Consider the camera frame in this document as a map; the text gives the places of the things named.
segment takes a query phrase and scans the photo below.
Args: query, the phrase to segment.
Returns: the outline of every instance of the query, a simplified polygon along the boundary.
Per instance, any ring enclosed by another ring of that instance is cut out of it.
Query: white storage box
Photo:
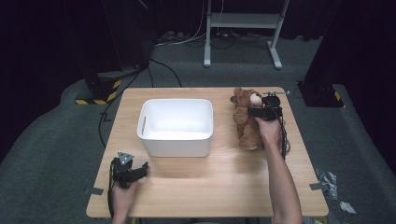
[[[143,104],[137,135],[154,157],[204,157],[213,134],[213,106],[204,99],[153,99]]]

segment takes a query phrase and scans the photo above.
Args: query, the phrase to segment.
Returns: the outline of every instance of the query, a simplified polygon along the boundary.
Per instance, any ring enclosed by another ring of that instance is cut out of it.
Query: hazard tape
[[[112,92],[107,96],[106,99],[76,99],[78,105],[106,105],[113,101],[117,96],[117,90],[121,84],[121,80],[114,83]]]

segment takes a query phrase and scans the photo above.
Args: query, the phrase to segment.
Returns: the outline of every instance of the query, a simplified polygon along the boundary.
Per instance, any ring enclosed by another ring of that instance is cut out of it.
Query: human hand
[[[123,189],[118,182],[114,183],[112,189],[112,203],[114,217],[112,224],[125,224],[128,213],[134,203],[134,195],[136,193],[138,181],[134,181],[128,189]]]
[[[277,120],[265,121],[255,118],[260,127],[260,136],[264,142],[264,147],[278,146],[282,139],[280,123]]]

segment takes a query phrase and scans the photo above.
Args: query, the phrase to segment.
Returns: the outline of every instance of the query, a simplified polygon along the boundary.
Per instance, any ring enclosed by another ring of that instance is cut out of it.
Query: shelf leg
[[[207,0],[206,40],[205,40],[204,67],[210,67],[210,28],[211,28],[211,14],[212,14],[212,0]]]
[[[283,25],[283,20],[285,20],[285,15],[286,15],[286,10],[288,9],[288,5],[289,5],[289,0],[285,0],[283,2],[282,10],[279,14],[279,18],[277,20],[277,25],[274,33],[274,40],[267,42],[276,69],[282,68],[282,63],[280,62],[279,56],[277,55],[276,52],[276,43],[279,38],[280,29],[282,28]]]

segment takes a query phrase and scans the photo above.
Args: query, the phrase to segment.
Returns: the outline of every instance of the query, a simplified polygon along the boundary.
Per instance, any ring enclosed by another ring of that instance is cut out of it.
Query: brown teddy bear
[[[235,103],[233,120],[238,130],[239,146],[248,150],[263,148],[259,124],[248,113],[248,107],[263,108],[262,96],[257,91],[238,87],[233,90],[233,100]]]

